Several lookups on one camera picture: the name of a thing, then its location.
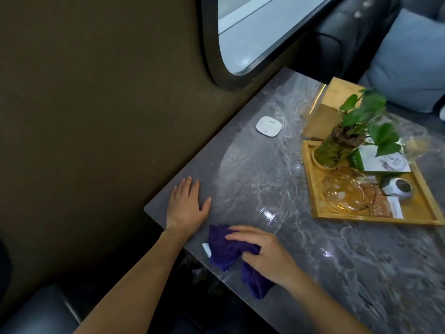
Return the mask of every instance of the forearm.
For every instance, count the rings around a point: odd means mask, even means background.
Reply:
[[[186,238],[164,231],[156,244],[108,292],[75,334],[144,334]]]
[[[317,333],[371,333],[300,269],[296,269],[292,281],[285,288],[307,312]]]

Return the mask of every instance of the wooden tray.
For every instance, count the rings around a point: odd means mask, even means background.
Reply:
[[[386,223],[445,225],[445,219],[436,200],[431,194],[428,185],[423,179],[419,168],[413,162],[410,164],[412,172],[402,174],[400,177],[407,180],[413,187],[413,197],[401,202],[404,219],[371,217],[369,209],[342,214],[334,210],[322,195],[322,182],[329,171],[323,171],[315,166],[311,152],[320,145],[320,141],[303,141],[303,162],[308,178],[308,187],[312,204],[312,216],[323,219],[363,220]],[[347,160],[341,165],[349,166]]]

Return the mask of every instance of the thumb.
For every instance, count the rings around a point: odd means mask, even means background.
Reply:
[[[253,268],[258,266],[259,256],[250,252],[244,252],[242,254],[242,260],[248,263]]]
[[[201,213],[203,214],[204,218],[208,217],[211,204],[212,204],[212,198],[207,198],[206,201],[203,203]]]

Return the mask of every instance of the green and white box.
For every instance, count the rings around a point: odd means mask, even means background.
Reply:
[[[376,153],[377,146],[375,145],[359,146],[349,156],[349,163],[352,167],[363,172],[385,174],[411,172],[408,161],[401,152],[379,157],[375,156]]]

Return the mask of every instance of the potted plant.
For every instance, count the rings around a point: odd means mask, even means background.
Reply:
[[[370,92],[370,89],[360,90],[361,96],[354,94],[340,106],[343,113],[342,122],[314,151],[314,159],[321,166],[335,168],[360,145],[376,145],[376,157],[393,154],[401,149],[397,144],[399,135],[391,123],[377,124],[386,111],[384,96]],[[359,108],[357,102],[362,99]],[[365,141],[371,137],[373,143]]]

